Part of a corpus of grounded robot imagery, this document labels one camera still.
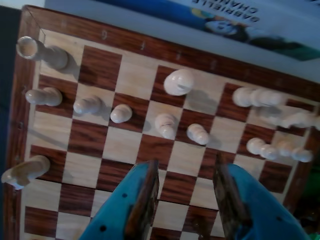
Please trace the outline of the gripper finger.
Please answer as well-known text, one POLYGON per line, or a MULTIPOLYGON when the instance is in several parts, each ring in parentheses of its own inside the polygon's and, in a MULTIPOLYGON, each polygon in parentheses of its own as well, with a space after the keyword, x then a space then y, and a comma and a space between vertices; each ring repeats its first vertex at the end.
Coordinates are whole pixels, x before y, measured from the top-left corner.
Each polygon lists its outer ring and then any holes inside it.
POLYGON ((98 210, 81 240, 146 240, 159 192, 159 161, 135 164, 98 210))
POLYGON ((308 240, 296 218, 250 173, 216 153, 213 186, 227 240, 308 240))

